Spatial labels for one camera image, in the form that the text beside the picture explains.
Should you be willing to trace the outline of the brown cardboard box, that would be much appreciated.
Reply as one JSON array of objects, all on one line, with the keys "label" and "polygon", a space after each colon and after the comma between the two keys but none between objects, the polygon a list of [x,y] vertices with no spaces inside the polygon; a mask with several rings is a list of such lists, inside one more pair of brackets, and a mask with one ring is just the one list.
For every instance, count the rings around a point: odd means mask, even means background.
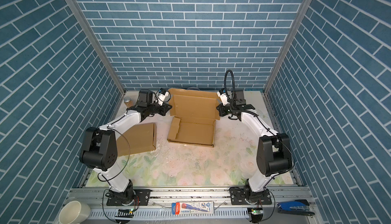
[{"label": "brown cardboard box", "polygon": [[156,150],[157,126],[155,123],[137,124],[117,138],[118,156]]},{"label": "brown cardboard box", "polygon": [[168,142],[195,146],[214,146],[215,125],[220,119],[215,92],[169,89],[170,115],[173,117]]}]

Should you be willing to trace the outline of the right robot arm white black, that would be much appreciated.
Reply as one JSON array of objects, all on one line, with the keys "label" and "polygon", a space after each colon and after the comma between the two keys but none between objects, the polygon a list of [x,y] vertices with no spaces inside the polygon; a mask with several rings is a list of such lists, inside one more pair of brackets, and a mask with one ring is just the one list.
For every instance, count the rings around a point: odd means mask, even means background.
[{"label": "right robot arm white black", "polygon": [[244,186],[245,193],[252,197],[265,191],[269,182],[276,176],[292,170],[294,163],[290,138],[287,134],[272,129],[260,118],[251,104],[238,99],[235,93],[229,96],[226,89],[222,88],[217,95],[221,100],[216,107],[219,115],[228,116],[229,119],[236,118],[259,137],[256,155],[258,169]]}]

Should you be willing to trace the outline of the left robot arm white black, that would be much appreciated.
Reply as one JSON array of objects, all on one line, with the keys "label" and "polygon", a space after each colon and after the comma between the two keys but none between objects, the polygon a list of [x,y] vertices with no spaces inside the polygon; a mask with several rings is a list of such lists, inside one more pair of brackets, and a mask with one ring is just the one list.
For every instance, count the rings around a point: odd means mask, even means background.
[{"label": "left robot arm white black", "polygon": [[141,89],[134,106],[113,121],[85,131],[80,149],[79,161],[102,177],[115,193],[133,194],[132,182],[122,173],[125,168],[117,163],[117,139],[125,137],[125,132],[143,122],[147,117],[159,114],[165,116],[172,108],[168,102],[171,94],[160,88],[157,92]]}]

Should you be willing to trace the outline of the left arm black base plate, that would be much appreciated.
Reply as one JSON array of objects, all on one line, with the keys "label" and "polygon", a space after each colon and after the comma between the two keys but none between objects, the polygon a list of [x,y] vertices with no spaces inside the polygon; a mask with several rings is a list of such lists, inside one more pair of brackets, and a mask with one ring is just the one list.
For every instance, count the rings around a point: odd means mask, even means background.
[{"label": "left arm black base plate", "polygon": [[150,199],[150,189],[134,189],[129,193],[118,193],[111,190],[104,196],[108,199],[107,206],[147,206]]}]

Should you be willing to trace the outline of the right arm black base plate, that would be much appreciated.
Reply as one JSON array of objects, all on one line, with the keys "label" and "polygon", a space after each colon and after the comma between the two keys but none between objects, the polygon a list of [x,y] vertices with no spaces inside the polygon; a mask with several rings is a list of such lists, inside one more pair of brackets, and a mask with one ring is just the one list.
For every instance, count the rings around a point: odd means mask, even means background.
[{"label": "right arm black base plate", "polygon": [[232,205],[271,205],[271,194],[269,190],[253,192],[248,186],[244,188],[230,187],[230,199]]}]

